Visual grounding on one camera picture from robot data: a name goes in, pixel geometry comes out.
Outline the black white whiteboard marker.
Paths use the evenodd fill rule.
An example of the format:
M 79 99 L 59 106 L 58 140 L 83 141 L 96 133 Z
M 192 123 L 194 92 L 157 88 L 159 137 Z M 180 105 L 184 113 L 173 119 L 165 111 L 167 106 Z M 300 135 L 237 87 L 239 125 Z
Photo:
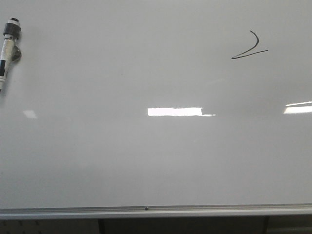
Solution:
M 0 91 L 3 90 L 7 74 L 12 62 L 21 58 L 21 50 L 17 46 L 20 38 L 21 26 L 17 18 L 10 18 L 5 25 L 4 41 L 0 51 Z

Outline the dark table under whiteboard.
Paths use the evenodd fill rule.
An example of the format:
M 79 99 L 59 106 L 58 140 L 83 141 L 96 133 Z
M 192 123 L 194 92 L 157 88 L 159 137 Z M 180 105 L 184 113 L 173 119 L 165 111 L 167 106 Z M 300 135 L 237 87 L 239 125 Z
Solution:
M 311 215 L 1 220 L 2 234 L 310 234 Z

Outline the white whiteboard with aluminium frame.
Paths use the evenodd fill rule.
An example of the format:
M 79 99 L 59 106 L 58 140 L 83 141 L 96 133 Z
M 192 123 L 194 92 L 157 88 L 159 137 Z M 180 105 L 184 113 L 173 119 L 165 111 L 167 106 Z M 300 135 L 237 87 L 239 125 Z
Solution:
M 3 0 L 1 219 L 309 215 L 309 0 Z

